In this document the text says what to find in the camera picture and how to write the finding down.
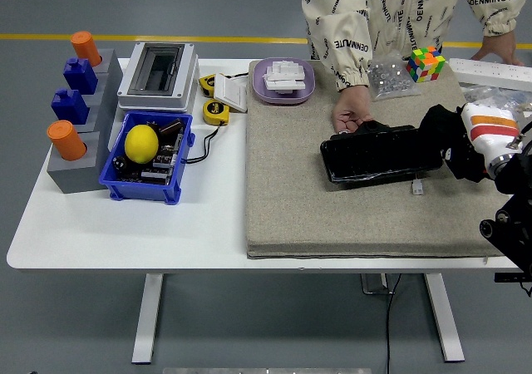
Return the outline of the robot right hand white shell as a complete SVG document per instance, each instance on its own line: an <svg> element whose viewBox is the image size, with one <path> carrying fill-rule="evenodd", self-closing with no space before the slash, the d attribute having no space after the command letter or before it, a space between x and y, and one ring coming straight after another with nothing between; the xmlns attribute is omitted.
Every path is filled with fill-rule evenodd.
<svg viewBox="0 0 532 374"><path fill-rule="evenodd" d="M466 103L443 113L441 157L458 179L494 179L522 151L520 128L509 110Z"/></svg>

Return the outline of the person's right hand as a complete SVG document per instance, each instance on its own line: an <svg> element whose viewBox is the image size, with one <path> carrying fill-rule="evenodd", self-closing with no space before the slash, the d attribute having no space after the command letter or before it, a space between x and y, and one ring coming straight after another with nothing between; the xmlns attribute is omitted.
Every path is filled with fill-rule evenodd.
<svg viewBox="0 0 532 374"><path fill-rule="evenodd" d="M372 121L371 95L367 86L357 85L343 89L332 109L332 124L338 133L353 133L363 122Z"/></svg>

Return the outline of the person's left hand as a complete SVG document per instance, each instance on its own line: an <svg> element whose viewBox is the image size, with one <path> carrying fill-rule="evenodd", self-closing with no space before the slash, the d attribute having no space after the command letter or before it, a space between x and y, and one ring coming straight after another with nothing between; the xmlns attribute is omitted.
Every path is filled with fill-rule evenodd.
<svg viewBox="0 0 532 374"><path fill-rule="evenodd" d="M490 54L495 54L504 64L524 66L525 64L515 55L515 32L510 31L496 36L483 36L480 49L471 60L480 61Z"/></svg>

